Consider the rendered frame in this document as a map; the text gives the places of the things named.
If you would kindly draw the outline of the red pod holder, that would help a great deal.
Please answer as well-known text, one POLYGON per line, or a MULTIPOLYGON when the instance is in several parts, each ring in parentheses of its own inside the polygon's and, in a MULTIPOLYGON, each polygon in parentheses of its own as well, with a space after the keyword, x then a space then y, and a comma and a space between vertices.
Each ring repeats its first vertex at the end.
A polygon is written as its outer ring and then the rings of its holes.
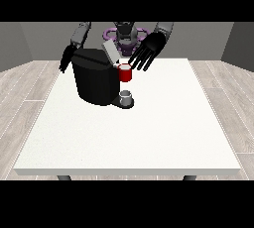
POLYGON ((122 63, 118 66, 119 80, 122 82, 128 82, 132 79, 131 65, 128 63, 122 63))

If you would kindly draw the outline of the pale grey machine lid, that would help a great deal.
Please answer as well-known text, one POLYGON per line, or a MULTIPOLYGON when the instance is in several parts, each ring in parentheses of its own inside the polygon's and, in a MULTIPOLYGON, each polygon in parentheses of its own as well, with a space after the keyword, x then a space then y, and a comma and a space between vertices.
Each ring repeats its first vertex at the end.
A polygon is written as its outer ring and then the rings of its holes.
POLYGON ((102 48, 106 52, 111 64, 115 64, 120 60, 120 54, 118 53, 112 40, 108 40, 102 44, 102 48))

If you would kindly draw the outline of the black coffee machine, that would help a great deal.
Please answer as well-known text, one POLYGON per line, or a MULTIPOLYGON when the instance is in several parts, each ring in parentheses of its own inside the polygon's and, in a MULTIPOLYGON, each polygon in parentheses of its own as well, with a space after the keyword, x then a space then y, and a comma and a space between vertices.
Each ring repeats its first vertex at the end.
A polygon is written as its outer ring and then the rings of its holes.
POLYGON ((126 105, 120 97, 119 72, 104 50, 79 48, 71 58, 78 95, 93 105, 115 105, 122 109, 134 106, 131 98, 126 105))

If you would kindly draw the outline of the small grey cup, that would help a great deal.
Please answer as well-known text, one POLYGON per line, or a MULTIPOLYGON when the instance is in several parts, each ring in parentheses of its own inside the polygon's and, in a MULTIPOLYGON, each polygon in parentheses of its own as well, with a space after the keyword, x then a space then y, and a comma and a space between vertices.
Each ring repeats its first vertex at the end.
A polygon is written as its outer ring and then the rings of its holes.
POLYGON ((129 106, 132 104, 132 93, 129 90, 122 90, 119 93, 120 104, 123 106, 129 106))

